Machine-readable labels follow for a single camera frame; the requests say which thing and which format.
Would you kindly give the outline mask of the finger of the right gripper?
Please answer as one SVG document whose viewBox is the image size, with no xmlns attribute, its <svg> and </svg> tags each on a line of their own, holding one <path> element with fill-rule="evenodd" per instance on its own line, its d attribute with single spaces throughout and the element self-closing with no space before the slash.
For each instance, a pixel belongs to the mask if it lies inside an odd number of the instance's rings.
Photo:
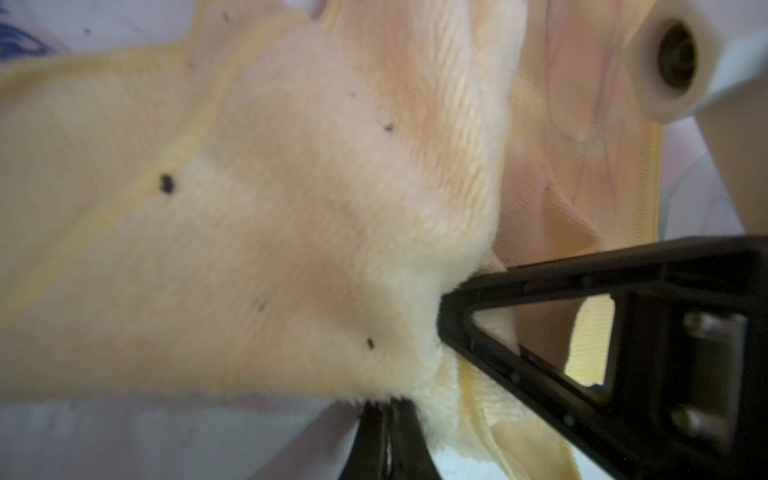
<svg viewBox="0 0 768 480">
<path fill-rule="evenodd" d="M 474 322 L 607 295 L 604 382 L 582 386 Z M 440 338 L 618 479 L 767 475 L 767 241 L 688 237 L 514 267 L 443 297 Z"/>
</svg>

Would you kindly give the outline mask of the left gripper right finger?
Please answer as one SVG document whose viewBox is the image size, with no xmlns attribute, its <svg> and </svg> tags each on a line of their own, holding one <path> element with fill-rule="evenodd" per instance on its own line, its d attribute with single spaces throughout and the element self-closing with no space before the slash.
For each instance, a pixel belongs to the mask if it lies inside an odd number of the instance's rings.
<svg viewBox="0 0 768 480">
<path fill-rule="evenodd" d="M 389 473 L 392 480 L 440 480 L 417 409 L 409 400 L 393 400 L 389 408 Z"/>
</svg>

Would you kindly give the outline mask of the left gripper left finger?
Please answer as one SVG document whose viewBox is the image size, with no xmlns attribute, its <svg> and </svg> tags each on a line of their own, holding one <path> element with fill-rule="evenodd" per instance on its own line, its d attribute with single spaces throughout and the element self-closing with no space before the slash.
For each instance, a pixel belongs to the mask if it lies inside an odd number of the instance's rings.
<svg viewBox="0 0 768 480">
<path fill-rule="evenodd" d="M 367 403 L 339 480 L 389 478 L 389 404 Z"/>
</svg>

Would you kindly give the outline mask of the yellow document bag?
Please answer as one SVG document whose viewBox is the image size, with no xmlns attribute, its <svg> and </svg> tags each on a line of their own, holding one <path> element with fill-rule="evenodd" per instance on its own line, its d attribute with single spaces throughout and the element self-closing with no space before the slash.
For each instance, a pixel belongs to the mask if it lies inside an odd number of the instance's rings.
<svg viewBox="0 0 768 480">
<path fill-rule="evenodd" d="M 493 247 L 507 267 L 653 243 L 662 127 L 623 61 L 648 1 L 533 1 Z"/>
</svg>

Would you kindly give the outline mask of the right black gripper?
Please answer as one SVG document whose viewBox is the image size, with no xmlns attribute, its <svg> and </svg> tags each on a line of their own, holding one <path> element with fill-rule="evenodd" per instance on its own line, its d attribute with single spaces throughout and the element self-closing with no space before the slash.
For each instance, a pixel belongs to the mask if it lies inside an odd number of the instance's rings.
<svg viewBox="0 0 768 480">
<path fill-rule="evenodd" d="M 694 118 L 744 229 L 766 233 L 766 2 L 657 1 L 625 59 L 644 115 Z"/>
</svg>

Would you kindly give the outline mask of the yellow wiping cloth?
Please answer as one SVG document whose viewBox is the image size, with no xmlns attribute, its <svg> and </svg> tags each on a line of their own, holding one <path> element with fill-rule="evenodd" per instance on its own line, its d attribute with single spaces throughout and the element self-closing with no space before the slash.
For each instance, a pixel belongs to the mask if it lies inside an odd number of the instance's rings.
<svg viewBox="0 0 768 480">
<path fill-rule="evenodd" d="M 515 479 L 570 446 L 441 345 L 491 257 L 524 1 L 204 1 L 1 69 L 1 396 L 414 399 Z"/>
</svg>

